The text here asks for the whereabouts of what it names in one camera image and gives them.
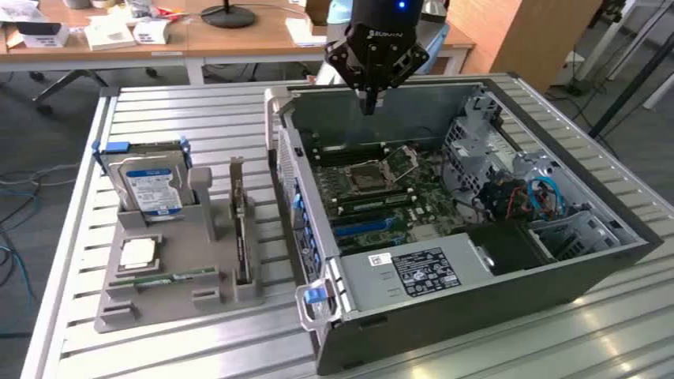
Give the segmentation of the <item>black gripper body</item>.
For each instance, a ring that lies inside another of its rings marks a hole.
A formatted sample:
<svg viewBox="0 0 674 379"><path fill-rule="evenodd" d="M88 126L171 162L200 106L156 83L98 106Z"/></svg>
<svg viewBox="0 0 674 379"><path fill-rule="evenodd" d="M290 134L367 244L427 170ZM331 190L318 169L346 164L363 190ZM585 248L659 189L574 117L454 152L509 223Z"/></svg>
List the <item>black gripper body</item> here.
<svg viewBox="0 0 674 379"><path fill-rule="evenodd" d="M420 18L419 1L355 1L347 28L347 43L366 67L367 84L372 88L372 45L408 46L416 41Z"/></svg>

